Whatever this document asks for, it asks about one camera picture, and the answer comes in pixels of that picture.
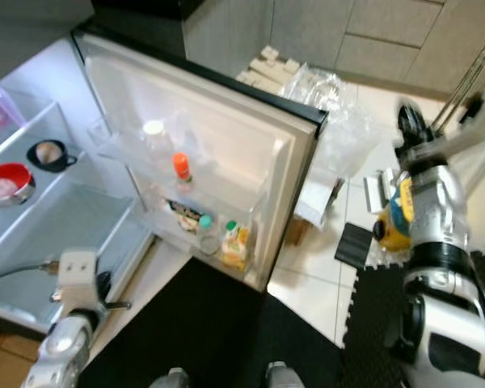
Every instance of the refrigerator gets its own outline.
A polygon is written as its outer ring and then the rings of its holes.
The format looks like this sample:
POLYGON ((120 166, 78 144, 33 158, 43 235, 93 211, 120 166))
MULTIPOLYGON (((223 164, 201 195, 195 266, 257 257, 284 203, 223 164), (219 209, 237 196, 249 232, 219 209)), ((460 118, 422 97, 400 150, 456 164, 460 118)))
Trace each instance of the refrigerator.
MULTIPOLYGON (((84 23, 0 80, 20 112, 0 128, 0 164, 23 163, 36 190, 0 208, 0 271, 98 252, 114 302, 154 238, 161 238, 265 292, 327 113, 294 103, 113 31, 84 23), (143 128, 157 122, 172 152, 188 156, 183 185, 171 156, 155 153, 143 128), (63 172, 26 158, 58 140, 77 158, 63 172), (170 211, 181 204, 250 231, 247 265, 205 254, 170 211)), ((0 279, 0 327, 40 337, 61 313, 56 277, 25 271, 0 279)))

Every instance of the open refrigerator door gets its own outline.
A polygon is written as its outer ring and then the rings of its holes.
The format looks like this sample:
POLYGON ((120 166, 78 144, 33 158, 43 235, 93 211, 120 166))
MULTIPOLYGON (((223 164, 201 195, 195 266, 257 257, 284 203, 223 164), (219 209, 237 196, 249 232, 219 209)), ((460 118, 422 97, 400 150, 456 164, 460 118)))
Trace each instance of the open refrigerator door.
POLYGON ((111 33, 78 31, 75 37, 104 114, 90 135, 99 154, 132 172, 148 227, 265 289, 326 114, 302 107, 310 113, 302 117, 276 108, 251 95, 250 87, 233 80, 237 86, 227 86, 228 78, 213 79, 190 62, 157 59, 111 33), (176 153, 187 156, 190 179, 176 174, 176 153), (200 243, 198 220, 205 215, 216 225, 214 253, 200 243), (245 234, 245 253, 235 265, 227 259, 234 224, 245 234))

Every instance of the bottle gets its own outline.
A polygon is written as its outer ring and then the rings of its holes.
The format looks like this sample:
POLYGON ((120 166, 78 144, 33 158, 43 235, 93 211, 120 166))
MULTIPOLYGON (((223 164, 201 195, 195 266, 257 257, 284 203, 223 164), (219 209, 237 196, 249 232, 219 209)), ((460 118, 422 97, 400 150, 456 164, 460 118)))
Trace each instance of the bottle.
POLYGON ((173 154, 174 147, 171 138, 163 128, 163 122, 159 120, 149 120, 142 127, 145 146, 153 156, 159 161, 169 160, 173 154))
POLYGON ((249 235, 249 229, 239 225, 236 221, 226 223, 226 232, 221 244, 221 261, 224 265, 244 271, 249 235))
POLYGON ((188 193, 192 190, 192 175, 188 168, 188 157, 186 154, 178 152, 172 157, 172 164, 178 176, 177 188, 179 192, 188 193))
POLYGON ((176 175, 181 182, 189 183, 192 181, 192 175, 188 169, 188 158, 187 155, 178 152, 172 157, 172 164, 175 167, 176 175))
POLYGON ((217 236, 217 228, 210 216, 201 216, 197 237, 200 243, 200 249, 206 255, 213 255, 219 250, 220 244, 217 236))

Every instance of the cup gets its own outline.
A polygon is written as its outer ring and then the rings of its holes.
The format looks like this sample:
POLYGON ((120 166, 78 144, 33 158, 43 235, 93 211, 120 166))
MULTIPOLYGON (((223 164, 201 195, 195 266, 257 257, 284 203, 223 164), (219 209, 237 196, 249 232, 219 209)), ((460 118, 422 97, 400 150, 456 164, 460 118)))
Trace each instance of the cup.
POLYGON ((43 140, 36 143, 29 149, 29 151, 27 151, 27 159, 39 169, 49 172, 62 172, 68 166, 72 166, 78 161, 75 156, 68 155, 68 151, 66 150, 65 145, 58 140, 43 140), (36 155, 36 147, 43 143, 51 143, 52 145, 59 148, 59 150, 61 151, 61 156, 56 160, 48 163, 41 162, 36 155))

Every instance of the white lid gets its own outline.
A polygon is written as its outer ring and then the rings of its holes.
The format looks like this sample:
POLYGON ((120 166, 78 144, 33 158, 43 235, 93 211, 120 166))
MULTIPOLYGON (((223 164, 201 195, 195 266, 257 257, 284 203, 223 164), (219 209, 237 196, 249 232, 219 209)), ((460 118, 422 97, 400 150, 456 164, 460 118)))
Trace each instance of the white lid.
POLYGON ((142 130, 148 135, 159 135, 163 132, 163 122, 159 120, 149 120, 144 124, 142 130))

